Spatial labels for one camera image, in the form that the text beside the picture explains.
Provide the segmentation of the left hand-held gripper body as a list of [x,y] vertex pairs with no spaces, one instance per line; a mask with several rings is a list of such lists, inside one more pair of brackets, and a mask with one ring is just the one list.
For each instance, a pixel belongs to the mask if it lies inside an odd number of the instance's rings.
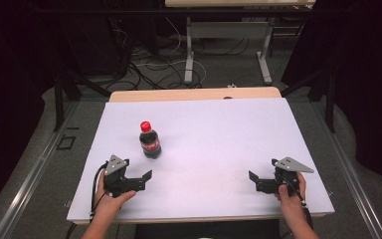
[[103,189],[111,197],[118,197],[128,191],[136,191],[133,181],[125,177],[129,159],[112,155],[104,170]]

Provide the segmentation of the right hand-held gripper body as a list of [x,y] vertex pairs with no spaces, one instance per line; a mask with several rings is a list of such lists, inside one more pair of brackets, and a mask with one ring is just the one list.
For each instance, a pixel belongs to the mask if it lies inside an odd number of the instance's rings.
[[289,193],[299,191],[299,172],[314,173],[314,170],[301,162],[285,157],[281,160],[272,159],[272,165],[275,168],[275,180],[279,185],[285,184]]

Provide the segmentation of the cola bottle with red label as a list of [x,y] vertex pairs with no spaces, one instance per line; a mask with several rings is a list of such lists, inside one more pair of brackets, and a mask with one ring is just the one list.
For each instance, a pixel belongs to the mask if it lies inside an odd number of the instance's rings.
[[157,158],[161,153],[161,145],[158,133],[152,129],[149,132],[141,132],[139,141],[144,154],[149,158]]

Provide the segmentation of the person's right hand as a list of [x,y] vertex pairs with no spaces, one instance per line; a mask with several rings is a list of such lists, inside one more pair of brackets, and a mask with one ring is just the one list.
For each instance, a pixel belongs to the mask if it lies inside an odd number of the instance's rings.
[[279,187],[276,198],[281,203],[282,214],[288,224],[306,221],[299,197],[297,195],[290,196],[286,185],[283,184]]

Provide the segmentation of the person's left hand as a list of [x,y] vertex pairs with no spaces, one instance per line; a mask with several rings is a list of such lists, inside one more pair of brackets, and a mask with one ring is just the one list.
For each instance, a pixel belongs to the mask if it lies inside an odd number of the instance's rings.
[[97,190],[95,193],[95,213],[99,211],[117,212],[120,210],[121,206],[135,196],[136,192],[133,190],[122,193],[120,196],[111,197],[109,196],[103,187],[104,172],[102,171],[99,175]]

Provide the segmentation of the black metal stand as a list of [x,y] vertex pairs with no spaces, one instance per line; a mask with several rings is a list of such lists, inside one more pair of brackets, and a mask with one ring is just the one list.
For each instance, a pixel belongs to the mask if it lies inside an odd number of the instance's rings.
[[326,95],[324,121],[329,130],[332,133],[335,133],[333,120],[336,90],[335,71],[330,70],[327,67],[322,67],[319,70],[314,71],[305,79],[297,82],[293,86],[285,88],[281,91],[281,94],[283,97],[286,97],[297,89],[308,84],[314,84],[314,87],[312,87],[308,93],[308,99],[311,102],[317,102],[320,100],[322,95]]
[[54,131],[58,131],[65,121],[64,95],[67,95],[71,101],[75,102],[78,102],[82,98],[83,95],[78,88],[78,84],[84,85],[104,97],[108,98],[111,95],[111,92],[91,82],[84,76],[68,68],[59,67],[54,75],[56,107],[56,124]]

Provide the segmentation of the dark curtain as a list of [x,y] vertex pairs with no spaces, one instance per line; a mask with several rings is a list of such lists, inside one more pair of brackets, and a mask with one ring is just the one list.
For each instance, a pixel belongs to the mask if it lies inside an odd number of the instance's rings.
[[44,110],[53,86],[24,0],[0,0],[0,192]]
[[313,8],[351,14],[309,19],[282,82],[293,87],[335,56],[335,103],[355,131],[356,159],[382,175],[382,0],[316,0]]

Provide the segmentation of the white-framed desk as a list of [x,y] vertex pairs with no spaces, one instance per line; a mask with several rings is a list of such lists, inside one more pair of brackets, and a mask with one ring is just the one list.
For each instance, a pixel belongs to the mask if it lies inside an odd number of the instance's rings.
[[[179,10],[208,10],[215,13],[220,10],[295,10],[297,7],[310,9],[316,0],[165,0],[165,6]],[[203,22],[195,21],[194,17],[186,18],[187,58],[185,64],[184,82],[190,84],[193,80],[194,39],[261,39],[263,47],[257,53],[262,81],[266,85],[273,83],[266,61],[270,41],[273,37],[275,18],[264,17],[263,21],[217,21],[213,16]]]

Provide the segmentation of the aluminium rail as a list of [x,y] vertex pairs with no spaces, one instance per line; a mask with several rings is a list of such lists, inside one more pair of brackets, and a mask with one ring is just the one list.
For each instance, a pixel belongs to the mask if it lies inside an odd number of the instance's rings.
[[46,121],[29,143],[0,195],[0,239],[65,239],[67,214],[78,182],[76,155],[80,103],[68,104],[61,128]]
[[352,198],[360,212],[364,224],[366,225],[372,239],[382,239],[382,225],[378,219],[375,210],[373,209],[365,190],[363,189],[358,174],[348,159],[341,143],[335,132],[332,132],[325,122],[325,112],[322,110],[321,103],[312,103],[312,108],[315,111],[323,130],[326,132],[334,151],[337,155],[337,164],[343,174],[346,184],[351,192]]

